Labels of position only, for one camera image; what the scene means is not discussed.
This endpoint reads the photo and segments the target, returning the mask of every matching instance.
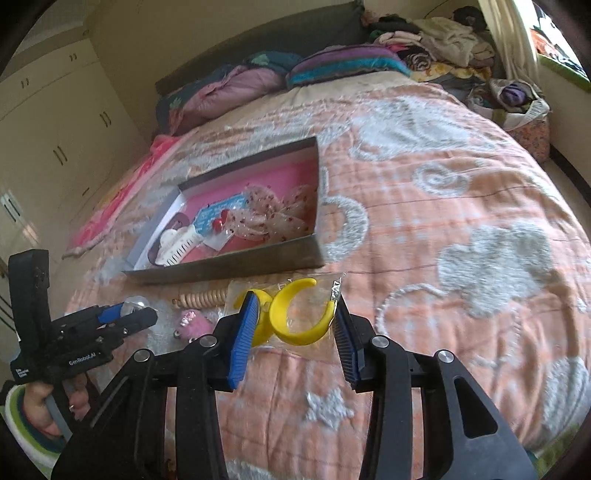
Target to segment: silver bolt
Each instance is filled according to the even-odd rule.
[[[381,335],[378,335],[378,336],[375,336],[374,338],[372,338],[371,342],[373,343],[374,346],[376,346],[378,348],[386,348],[390,344],[390,340],[388,340],[386,337],[383,337]]]
[[[437,356],[439,357],[439,360],[441,360],[443,363],[445,364],[450,364],[453,362],[453,353],[451,353],[448,350],[441,350],[441,352],[439,352],[437,354]]]
[[[150,350],[142,349],[134,353],[134,360],[138,363],[145,362],[150,358]]]
[[[199,339],[199,345],[205,348],[213,347],[217,343],[217,338],[213,335],[204,335]]]

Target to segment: clear plastic bag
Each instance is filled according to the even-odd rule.
[[[301,290],[293,298],[287,310],[288,330],[292,333],[305,332],[310,330],[322,318],[328,301],[331,299],[335,303],[339,301],[344,276],[344,273],[279,274],[264,279],[241,278],[232,280],[228,287],[224,316],[232,315],[240,310],[242,299],[248,290],[253,288],[264,290],[274,298],[282,288],[292,281],[300,278],[313,278],[316,280],[316,285]],[[268,309],[268,305],[263,306],[263,309]],[[257,348],[281,348],[311,360],[330,362],[336,359],[335,340],[330,328],[320,340],[310,345],[290,345],[273,334],[268,341]]]

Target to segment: blue package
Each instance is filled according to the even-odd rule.
[[[213,233],[212,222],[216,218],[220,218],[222,210],[226,208],[228,210],[246,208],[246,197],[243,193],[239,193],[225,200],[203,207],[199,210],[193,221],[197,233],[203,237],[207,237]]]

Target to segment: pink plush toy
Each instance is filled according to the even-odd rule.
[[[213,325],[199,310],[183,310],[180,326],[174,331],[176,338],[188,340],[189,343],[199,337],[213,332]]]

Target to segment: curtain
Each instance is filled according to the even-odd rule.
[[[538,84],[538,60],[530,35],[531,0],[479,0],[507,78]]]

